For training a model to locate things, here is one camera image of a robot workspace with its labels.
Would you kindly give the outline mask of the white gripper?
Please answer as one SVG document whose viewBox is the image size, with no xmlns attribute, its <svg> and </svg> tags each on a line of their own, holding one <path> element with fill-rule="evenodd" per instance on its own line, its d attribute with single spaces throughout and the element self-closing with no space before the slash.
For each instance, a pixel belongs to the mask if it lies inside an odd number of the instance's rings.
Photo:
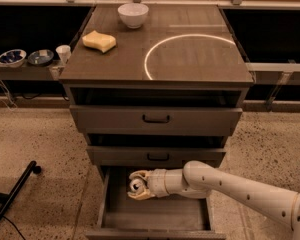
<svg viewBox="0 0 300 240">
<path fill-rule="evenodd" d="M 153 197 L 165 197 L 167 190 L 165 186 L 165 169 L 155 169 L 153 171 L 138 170 L 130 174 L 129 179 L 133 180 L 140 178 L 144 181 L 147 180 L 148 189 L 141 192 L 128 192 L 128 196 L 137 201 L 147 200 Z"/>
</svg>

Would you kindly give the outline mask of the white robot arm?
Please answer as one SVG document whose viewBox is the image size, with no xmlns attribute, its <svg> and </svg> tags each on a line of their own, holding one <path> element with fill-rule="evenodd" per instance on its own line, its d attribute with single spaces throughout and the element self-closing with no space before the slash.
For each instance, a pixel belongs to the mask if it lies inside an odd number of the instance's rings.
<svg viewBox="0 0 300 240">
<path fill-rule="evenodd" d="M 201 199 L 218 191 L 293 231 L 300 240 L 300 193 L 222 172 L 200 161 L 181 169 L 138 170 L 129 175 L 135 200 L 180 195 Z"/>
</svg>

